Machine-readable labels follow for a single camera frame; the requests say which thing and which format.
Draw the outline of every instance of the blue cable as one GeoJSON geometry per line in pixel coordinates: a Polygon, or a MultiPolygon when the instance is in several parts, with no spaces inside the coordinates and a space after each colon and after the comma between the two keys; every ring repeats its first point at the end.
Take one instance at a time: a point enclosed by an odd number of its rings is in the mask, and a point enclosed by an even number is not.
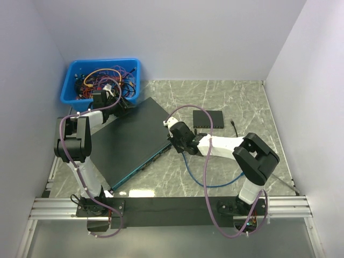
{"type": "MultiPolygon", "coordinates": [[[[186,167],[187,167],[187,170],[188,170],[188,172],[189,172],[191,178],[192,178],[193,180],[195,180],[195,182],[196,182],[197,184],[199,184],[200,186],[203,187],[203,185],[202,185],[201,183],[199,183],[199,182],[197,181],[197,179],[195,179],[194,175],[191,173],[191,170],[190,170],[190,168],[189,168],[189,165],[188,165],[187,159],[185,158],[184,153],[182,153],[182,155],[183,155],[183,158],[184,158],[184,161],[185,161],[185,165],[186,165],[186,167]]],[[[225,186],[227,186],[227,185],[233,184],[233,183],[234,183],[236,180],[238,180],[241,176],[243,176],[243,172],[241,172],[241,174],[240,174],[239,176],[237,176],[235,179],[231,180],[229,183],[220,184],[220,185],[207,185],[207,188],[225,187],[225,186]]]]}

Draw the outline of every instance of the white wall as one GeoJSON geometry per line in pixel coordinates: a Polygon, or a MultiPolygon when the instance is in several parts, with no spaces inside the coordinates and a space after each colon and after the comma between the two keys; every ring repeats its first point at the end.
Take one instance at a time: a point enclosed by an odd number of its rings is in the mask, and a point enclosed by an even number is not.
{"type": "Polygon", "coordinates": [[[265,80],[305,0],[34,0],[67,62],[137,57],[150,79],[265,80]]]}
{"type": "Polygon", "coordinates": [[[0,257],[14,257],[54,157],[66,65],[28,0],[0,8],[0,257]]]}
{"type": "Polygon", "coordinates": [[[344,2],[308,0],[266,91],[327,257],[343,257],[344,2]]]}

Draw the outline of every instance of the electronic device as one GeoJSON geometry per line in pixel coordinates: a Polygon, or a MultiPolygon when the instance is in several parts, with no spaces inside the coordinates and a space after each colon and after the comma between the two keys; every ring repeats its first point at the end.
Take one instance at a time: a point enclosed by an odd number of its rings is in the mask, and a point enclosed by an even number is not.
{"type": "Polygon", "coordinates": [[[92,135],[91,160],[116,190],[168,150],[167,112],[148,98],[92,135]]]}
{"type": "MultiPolygon", "coordinates": [[[[224,128],[224,116],[222,111],[207,110],[213,120],[213,128],[224,128]]],[[[193,127],[194,128],[210,128],[209,118],[202,110],[193,110],[193,127]]]]}

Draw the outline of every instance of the blue trim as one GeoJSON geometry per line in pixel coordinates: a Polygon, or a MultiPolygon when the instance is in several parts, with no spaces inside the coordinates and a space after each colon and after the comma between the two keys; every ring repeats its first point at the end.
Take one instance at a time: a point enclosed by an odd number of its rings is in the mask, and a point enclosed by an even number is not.
{"type": "MultiPolygon", "coordinates": [[[[148,159],[147,162],[151,161],[152,158],[154,158],[155,156],[157,156],[159,153],[162,153],[166,148],[170,147],[171,144],[166,145],[165,147],[163,147],[161,150],[159,150],[157,153],[155,153],[152,157],[150,157],[148,159]]],[[[135,174],[137,174],[140,171],[140,168],[146,164],[147,162],[143,163],[142,165],[140,165],[137,169],[135,169],[134,171],[132,171],[130,174],[128,174],[126,177],[124,177],[121,181],[119,181],[117,184],[115,184],[113,187],[111,187],[111,189],[113,191],[117,190],[121,185],[123,185],[126,181],[128,181],[130,179],[130,177],[134,176],[135,174]]]]}

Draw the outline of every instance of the small black box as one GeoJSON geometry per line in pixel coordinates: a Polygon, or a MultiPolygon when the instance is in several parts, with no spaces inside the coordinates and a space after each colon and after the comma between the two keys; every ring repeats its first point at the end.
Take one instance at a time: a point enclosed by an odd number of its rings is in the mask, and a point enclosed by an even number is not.
{"type": "MultiPolygon", "coordinates": [[[[207,110],[211,119],[213,120],[214,128],[224,128],[224,116],[222,111],[207,110]]],[[[193,127],[194,128],[210,128],[210,121],[208,116],[202,110],[193,111],[193,127]]]]}

